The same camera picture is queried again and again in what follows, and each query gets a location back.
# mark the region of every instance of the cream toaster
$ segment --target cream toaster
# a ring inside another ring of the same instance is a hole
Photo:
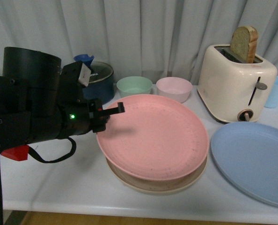
[[[219,121],[257,121],[277,69],[257,54],[254,63],[244,63],[232,54],[229,46],[207,48],[198,93],[208,111]]]

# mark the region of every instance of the toaster lever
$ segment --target toaster lever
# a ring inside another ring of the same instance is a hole
[[[248,112],[245,112],[245,113],[244,113],[244,118],[245,118],[245,121],[247,121],[247,122],[250,121],[250,117],[249,117]]]
[[[256,88],[259,89],[259,90],[266,90],[268,87],[267,87],[267,85],[264,84],[264,83],[257,82],[257,83],[256,83]]]
[[[252,117],[253,117],[253,111],[251,109],[245,109],[239,112],[238,121],[249,122]]]

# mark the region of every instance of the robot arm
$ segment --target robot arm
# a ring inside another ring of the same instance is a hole
[[[63,67],[61,59],[28,49],[6,47],[0,76],[0,153],[30,143],[101,132],[123,103],[103,110],[99,99],[85,99],[78,82],[82,62]]]

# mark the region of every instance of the green bowl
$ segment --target green bowl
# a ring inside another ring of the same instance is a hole
[[[128,76],[119,80],[116,84],[120,97],[138,94],[150,94],[153,87],[151,80],[142,76]]]

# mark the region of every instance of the pot lid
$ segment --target pot lid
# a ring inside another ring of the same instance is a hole
[[[113,74],[113,68],[104,62],[91,63],[91,75],[89,84],[103,81]]]

